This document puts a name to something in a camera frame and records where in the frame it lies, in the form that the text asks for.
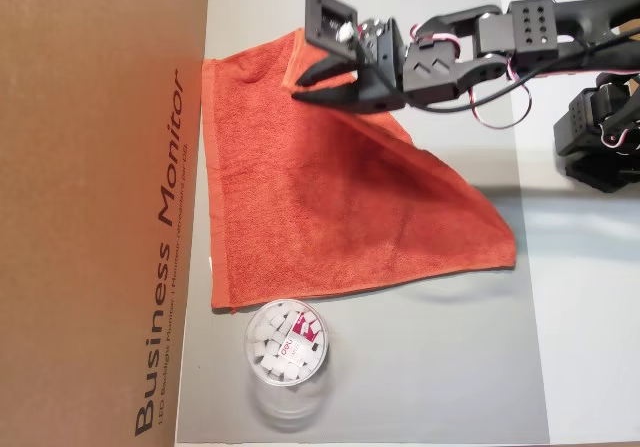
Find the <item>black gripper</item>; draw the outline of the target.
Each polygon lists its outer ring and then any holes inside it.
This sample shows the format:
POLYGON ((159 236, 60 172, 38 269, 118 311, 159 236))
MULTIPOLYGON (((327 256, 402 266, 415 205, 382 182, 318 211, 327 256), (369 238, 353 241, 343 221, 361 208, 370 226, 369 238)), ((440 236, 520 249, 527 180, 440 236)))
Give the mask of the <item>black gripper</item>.
MULTIPOLYGON (((366 56, 358 79, 336 87, 293 92, 294 100, 349 113, 381 113, 405 107, 399 95, 403 90, 404 44, 397 22, 393 18, 386 21, 370 18, 359 27, 360 46, 366 56)), ((311 87, 357 69, 356 62, 329 54, 304 71, 295 85, 311 87)))

